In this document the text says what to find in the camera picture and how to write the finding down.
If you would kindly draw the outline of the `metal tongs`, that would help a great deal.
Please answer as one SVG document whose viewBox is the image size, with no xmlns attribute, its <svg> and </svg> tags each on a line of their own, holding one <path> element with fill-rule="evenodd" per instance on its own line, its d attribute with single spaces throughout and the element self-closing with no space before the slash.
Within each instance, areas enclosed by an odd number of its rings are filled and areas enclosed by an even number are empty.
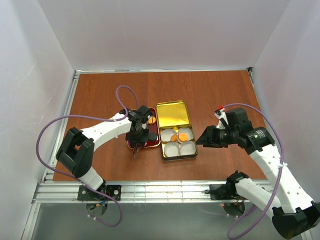
<svg viewBox="0 0 320 240">
<path fill-rule="evenodd" d="M 132 153 L 134 159 L 137 159 L 138 154 L 139 154 L 139 152 L 140 152 L 140 149 L 141 149 L 142 147 L 143 147 L 143 146 L 142 146 L 141 143 L 137 143 L 137 144 L 134 146 L 134 148 L 133 148 L 133 153 Z"/>
</svg>

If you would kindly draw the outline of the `large round orange cookie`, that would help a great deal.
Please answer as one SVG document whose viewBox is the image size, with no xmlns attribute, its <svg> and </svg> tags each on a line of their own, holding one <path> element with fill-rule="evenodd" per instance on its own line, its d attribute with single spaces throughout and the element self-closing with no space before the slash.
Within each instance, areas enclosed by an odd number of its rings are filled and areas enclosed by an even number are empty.
<svg viewBox="0 0 320 240">
<path fill-rule="evenodd" d="M 178 141 L 183 143 L 188 140 L 188 135 L 186 133 L 179 133 L 178 134 Z"/>
</svg>

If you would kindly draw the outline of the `round waffle cookie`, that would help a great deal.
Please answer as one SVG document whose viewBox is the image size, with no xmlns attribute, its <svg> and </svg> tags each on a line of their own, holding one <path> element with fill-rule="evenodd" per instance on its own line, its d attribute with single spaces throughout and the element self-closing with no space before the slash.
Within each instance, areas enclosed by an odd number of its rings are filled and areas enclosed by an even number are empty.
<svg viewBox="0 0 320 240">
<path fill-rule="evenodd" d="M 170 138 L 171 142 L 176 142 L 177 140 L 178 140 L 178 135 L 177 134 L 172 135 L 171 138 Z"/>
</svg>

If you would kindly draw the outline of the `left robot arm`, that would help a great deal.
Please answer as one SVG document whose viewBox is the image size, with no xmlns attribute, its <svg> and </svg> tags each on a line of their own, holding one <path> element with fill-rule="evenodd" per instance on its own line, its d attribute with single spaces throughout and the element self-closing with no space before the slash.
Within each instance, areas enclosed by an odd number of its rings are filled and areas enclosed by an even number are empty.
<svg viewBox="0 0 320 240">
<path fill-rule="evenodd" d="M 96 191 L 105 181 L 92 167 L 94 152 L 120 135 L 125 135 L 127 142 L 144 147 L 149 140 L 147 123 L 152 116 L 151 109 L 142 105 L 137 110 L 122 109 L 91 127 L 70 128 L 55 157 L 75 179 Z"/>
</svg>

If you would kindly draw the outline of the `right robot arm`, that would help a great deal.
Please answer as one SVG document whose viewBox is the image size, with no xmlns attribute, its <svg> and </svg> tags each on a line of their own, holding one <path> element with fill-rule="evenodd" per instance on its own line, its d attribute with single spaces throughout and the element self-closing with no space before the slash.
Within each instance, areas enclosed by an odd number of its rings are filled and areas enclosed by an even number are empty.
<svg viewBox="0 0 320 240">
<path fill-rule="evenodd" d="M 297 182 L 285 163 L 284 147 L 279 138 L 273 139 L 265 127 L 254 128 L 244 103 L 233 103 L 233 109 L 216 109 L 218 125 L 207 126 L 196 141 L 206 148 L 227 148 L 237 145 L 245 150 L 259 166 L 272 192 L 258 186 L 243 172 L 235 171 L 225 184 L 206 191 L 212 199 L 249 200 L 262 213 L 253 223 L 255 227 L 268 216 L 276 231 L 286 240 L 300 235 L 320 223 L 320 204 L 315 202 Z"/>
</svg>

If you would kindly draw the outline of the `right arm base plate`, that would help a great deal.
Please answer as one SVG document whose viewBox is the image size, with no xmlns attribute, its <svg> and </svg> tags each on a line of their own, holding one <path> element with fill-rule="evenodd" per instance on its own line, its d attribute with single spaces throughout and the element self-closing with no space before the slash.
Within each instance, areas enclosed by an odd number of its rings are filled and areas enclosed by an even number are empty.
<svg viewBox="0 0 320 240">
<path fill-rule="evenodd" d="M 204 191 L 209 195 L 211 200 L 240 200 L 249 201 L 255 200 L 255 196 L 241 183 L 236 183 L 234 186 L 227 184 L 210 184 L 209 189 Z"/>
</svg>

